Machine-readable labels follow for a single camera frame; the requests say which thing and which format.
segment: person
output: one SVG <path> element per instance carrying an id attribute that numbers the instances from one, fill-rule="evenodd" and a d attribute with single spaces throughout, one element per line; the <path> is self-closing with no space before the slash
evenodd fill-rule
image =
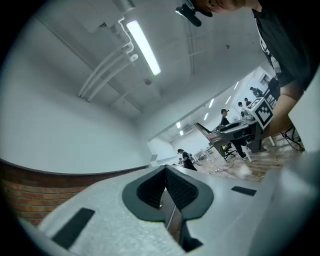
<path id="1" fill-rule="evenodd" d="M 261 48 L 279 81 L 280 96 L 264 137 L 285 131 L 288 116 L 313 79 L 320 62 L 316 24 L 318 8 L 289 0 L 188 0 L 195 11 L 211 17 L 240 8 L 251 9 Z"/>
<path id="2" fill-rule="evenodd" d="M 241 114 L 242 111 L 245 111 L 245 110 L 246 110 L 246 109 L 243 107 L 241 101 L 238 102 L 238 106 L 239 106 L 239 112 L 240 112 L 240 114 Z"/>
<path id="3" fill-rule="evenodd" d="M 253 95 L 254 95 L 256 98 L 259 98 L 259 97 L 262 97 L 262 96 L 263 96 L 262 91 L 259 90 L 258 88 L 250 87 L 250 91 L 252 91 Z"/>
<path id="4" fill-rule="evenodd" d="M 222 114 L 221 125 L 227 126 L 228 124 L 230 124 L 230 122 L 227 119 L 228 111 L 226 109 L 221 109 L 221 114 Z M 244 146 L 243 139 L 234 139 L 234 140 L 230 140 L 230 142 L 234 145 L 236 151 L 238 152 L 238 154 L 241 157 L 241 160 L 242 161 L 247 160 L 248 157 L 243 152 L 242 147 L 241 147 L 241 146 Z"/>
<path id="5" fill-rule="evenodd" d="M 194 167 L 194 165 L 192 164 L 191 159 L 189 158 L 189 154 L 184 151 L 182 148 L 178 149 L 178 153 L 182 154 L 182 162 L 184 162 L 184 168 L 190 169 L 190 170 L 194 170 L 197 172 L 197 169 Z"/>
<path id="6" fill-rule="evenodd" d="M 248 107 L 251 104 L 251 101 L 248 100 L 248 98 L 244 98 L 245 106 Z"/>

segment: fluorescent ceiling light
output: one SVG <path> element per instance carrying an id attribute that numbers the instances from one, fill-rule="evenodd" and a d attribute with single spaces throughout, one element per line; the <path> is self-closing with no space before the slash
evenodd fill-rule
<path id="1" fill-rule="evenodd" d="M 230 98 L 231 98 L 231 95 L 229 96 L 228 100 L 226 101 L 226 103 L 225 103 L 226 105 L 227 105 L 228 101 L 230 100 Z"/>
<path id="2" fill-rule="evenodd" d="M 234 90 L 237 88 L 238 84 L 239 84 L 239 81 L 236 82 L 236 85 L 235 85 L 235 87 L 234 87 Z"/>
<path id="3" fill-rule="evenodd" d="M 212 106 L 212 103 L 214 103 L 214 98 L 211 100 L 211 102 L 210 102 L 210 105 L 209 105 L 209 109 L 211 108 L 211 106 Z"/>
<path id="4" fill-rule="evenodd" d="M 132 34 L 134 40 L 136 41 L 137 45 L 139 46 L 142 54 L 145 57 L 146 62 L 148 62 L 149 67 L 152 73 L 156 76 L 158 75 L 161 70 L 156 60 L 156 57 L 151 50 L 151 47 L 148 43 L 148 40 L 142 31 L 138 21 L 133 20 L 129 22 L 126 27 L 129 29 L 130 33 Z"/>

